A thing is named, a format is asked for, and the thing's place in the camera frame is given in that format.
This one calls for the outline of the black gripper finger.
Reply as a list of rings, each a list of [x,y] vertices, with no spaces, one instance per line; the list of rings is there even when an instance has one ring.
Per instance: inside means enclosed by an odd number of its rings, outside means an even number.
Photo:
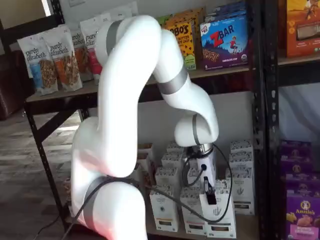
[[[209,205],[216,205],[217,200],[215,196],[215,189],[214,187],[210,184],[209,178],[207,176],[203,177],[204,180],[204,193],[206,195],[206,199]]]

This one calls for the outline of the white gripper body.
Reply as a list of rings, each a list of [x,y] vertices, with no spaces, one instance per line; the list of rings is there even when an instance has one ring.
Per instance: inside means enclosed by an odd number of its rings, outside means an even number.
[[[197,159],[198,170],[201,171],[203,166],[205,169],[200,175],[201,183],[205,183],[205,180],[208,180],[208,183],[214,187],[216,183],[217,168],[216,168],[216,150],[212,149],[210,153],[206,155],[201,155]]]

